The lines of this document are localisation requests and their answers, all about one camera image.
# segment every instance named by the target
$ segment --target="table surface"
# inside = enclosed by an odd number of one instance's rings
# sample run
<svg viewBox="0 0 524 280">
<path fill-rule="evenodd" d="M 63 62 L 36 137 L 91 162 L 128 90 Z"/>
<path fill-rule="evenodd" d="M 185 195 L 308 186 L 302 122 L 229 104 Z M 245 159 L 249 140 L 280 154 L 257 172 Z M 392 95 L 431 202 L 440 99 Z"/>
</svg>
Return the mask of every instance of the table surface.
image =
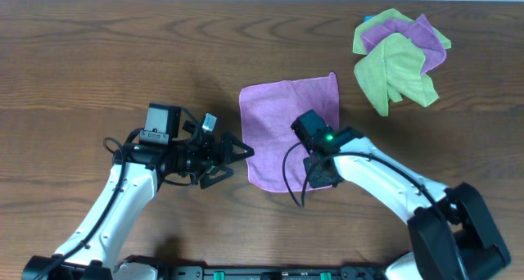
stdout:
<svg viewBox="0 0 524 280">
<path fill-rule="evenodd" d="M 486 199 L 524 273 L 524 11 L 522 3 L 2 0 L 0 2 L 0 278 L 51 255 L 103 189 L 111 156 L 149 102 L 210 112 L 241 135 L 244 87 L 337 73 L 341 123 L 388 155 Z M 451 39 L 429 73 L 440 99 L 409 99 L 382 118 L 353 74 L 363 17 L 394 7 L 425 13 Z M 404 224 L 361 188 L 307 195 L 251 185 L 244 162 L 205 191 L 164 186 L 120 258 L 207 264 L 387 264 L 410 249 Z"/>
</svg>

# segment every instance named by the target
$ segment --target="wood grain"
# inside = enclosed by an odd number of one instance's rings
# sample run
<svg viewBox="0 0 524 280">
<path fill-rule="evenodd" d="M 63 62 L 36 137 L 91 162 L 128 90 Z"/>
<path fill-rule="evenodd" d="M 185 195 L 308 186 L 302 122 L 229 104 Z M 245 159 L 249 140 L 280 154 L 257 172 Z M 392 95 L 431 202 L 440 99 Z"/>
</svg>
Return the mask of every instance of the wood grain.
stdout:
<svg viewBox="0 0 524 280">
<path fill-rule="evenodd" d="M 391 7 L 426 13 L 453 48 L 430 73 L 436 103 L 404 100 L 381 118 L 356 83 L 351 42 L 364 16 Z M 209 111 L 240 135 L 243 87 L 330 71 L 342 124 L 421 174 L 484 194 L 513 255 L 498 278 L 520 278 L 523 21 L 522 3 L 2 0 L 0 278 L 20 278 L 75 230 L 111 167 L 102 139 L 141 126 L 149 102 Z M 206 191 L 163 187 L 120 258 L 339 265 L 410 248 L 406 227 L 354 185 L 310 193 L 300 210 L 234 169 Z"/>
</svg>

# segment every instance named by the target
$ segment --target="purple fabric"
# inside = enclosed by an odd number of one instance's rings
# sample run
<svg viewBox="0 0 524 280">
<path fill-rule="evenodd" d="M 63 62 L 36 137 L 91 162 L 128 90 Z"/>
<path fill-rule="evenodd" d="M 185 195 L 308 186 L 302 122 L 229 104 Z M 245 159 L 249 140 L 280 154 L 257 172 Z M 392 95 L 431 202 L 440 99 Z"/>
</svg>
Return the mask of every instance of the purple fabric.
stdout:
<svg viewBox="0 0 524 280">
<path fill-rule="evenodd" d="M 240 91 L 243 142 L 255 149 L 255 155 L 247 159 L 251 183 L 265 191 L 287 192 L 282 159 L 299 142 L 291 131 L 291 123 L 310 109 L 338 129 L 338 84 L 334 73 L 316 79 L 259 84 Z M 302 146 L 287 157 L 286 176 L 292 191 L 302 190 L 305 178 L 302 160 L 306 157 Z"/>
<path fill-rule="evenodd" d="M 369 54 L 384 38 L 393 33 L 403 34 L 406 38 L 411 39 L 415 46 L 422 49 L 426 55 L 420 72 L 422 75 L 444 62 L 444 46 L 424 14 L 414 22 L 390 18 L 383 25 L 374 25 L 361 35 L 366 52 Z"/>
</svg>

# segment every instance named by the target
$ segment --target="green cloth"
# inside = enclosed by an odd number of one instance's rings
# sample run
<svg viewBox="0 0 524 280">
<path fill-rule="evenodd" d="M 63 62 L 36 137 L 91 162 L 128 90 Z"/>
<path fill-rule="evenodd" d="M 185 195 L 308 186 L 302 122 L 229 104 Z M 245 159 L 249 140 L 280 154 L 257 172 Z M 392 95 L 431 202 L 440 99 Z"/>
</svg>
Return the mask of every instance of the green cloth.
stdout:
<svg viewBox="0 0 524 280">
<path fill-rule="evenodd" d="M 355 36 L 353 37 L 353 53 L 366 55 L 367 54 L 366 49 L 364 48 L 364 45 L 362 44 L 362 38 L 360 36 L 366 30 L 372 28 L 373 26 L 377 24 L 383 24 L 389 18 L 396 18 L 396 19 L 413 22 L 413 19 L 402 15 L 402 13 L 400 13 L 399 11 L 395 9 L 385 10 L 384 12 L 374 16 L 370 20 L 365 21 L 363 24 L 359 25 L 355 29 Z M 451 41 L 448 38 L 446 38 L 443 34 L 441 34 L 435 27 L 433 27 L 433 29 L 435 30 L 436 36 L 439 38 L 440 42 L 444 46 L 444 49 L 451 48 Z"/>
<path fill-rule="evenodd" d="M 402 100 L 400 94 L 427 107 L 439 95 L 431 78 L 420 74 L 425 60 L 422 50 L 404 35 L 392 34 L 355 65 L 355 76 L 381 116 L 388 115 L 390 99 Z"/>
</svg>

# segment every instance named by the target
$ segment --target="folded cloth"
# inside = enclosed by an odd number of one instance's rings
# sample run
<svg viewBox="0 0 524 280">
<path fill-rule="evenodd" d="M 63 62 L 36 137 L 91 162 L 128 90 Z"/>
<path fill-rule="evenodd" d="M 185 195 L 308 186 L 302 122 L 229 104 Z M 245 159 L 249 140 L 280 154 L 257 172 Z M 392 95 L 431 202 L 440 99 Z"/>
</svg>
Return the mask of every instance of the folded cloth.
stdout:
<svg viewBox="0 0 524 280">
<path fill-rule="evenodd" d="M 381 116 L 388 115 L 388 102 L 402 99 L 400 94 L 427 107 L 438 99 L 433 82 L 420 70 L 424 52 L 402 34 L 383 39 L 355 65 L 355 76 L 373 107 Z"/>
<path fill-rule="evenodd" d="M 369 20 L 366 20 L 363 24 L 357 26 L 357 28 L 355 29 L 355 36 L 353 37 L 353 53 L 361 55 L 368 54 L 366 52 L 364 44 L 362 43 L 361 35 L 366 30 L 372 28 L 374 25 L 383 24 L 389 18 L 396 18 L 408 22 L 413 22 L 413 19 L 402 15 L 402 13 L 395 9 L 385 10 L 384 12 L 374 16 Z M 445 49 L 451 48 L 451 41 L 448 38 L 446 38 L 443 34 L 441 34 L 437 29 L 433 28 L 433 30 L 435 30 L 435 34 L 442 43 L 442 46 L 444 46 Z"/>
<path fill-rule="evenodd" d="M 282 159 L 299 142 L 291 124 L 310 109 L 338 129 L 338 84 L 334 73 L 316 79 L 259 84 L 240 91 L 243 142 L 255 150 L 255 155 L 247 159 L 251 183 L 269 192 L 287 192 Z M 298 146 L 287 157 L 286 176 L 292 191 L 302 190 L 302 160 L 307 156 L 305 149 Z"/>
<path fill-rule="evenodd" d="M 369 54 L 384 38 L 395 32 L 409 38 L 415 46 L 420 47 L 426 56 L 421 73 L 440 65 L 445 60 L 445 49 L 435 30 L 424 14 L 420 15 L 413 23 L 401 19 L 387 19 L 383 25 L 374 25 L 362 33 L 362 43 Z"/>
</svg>

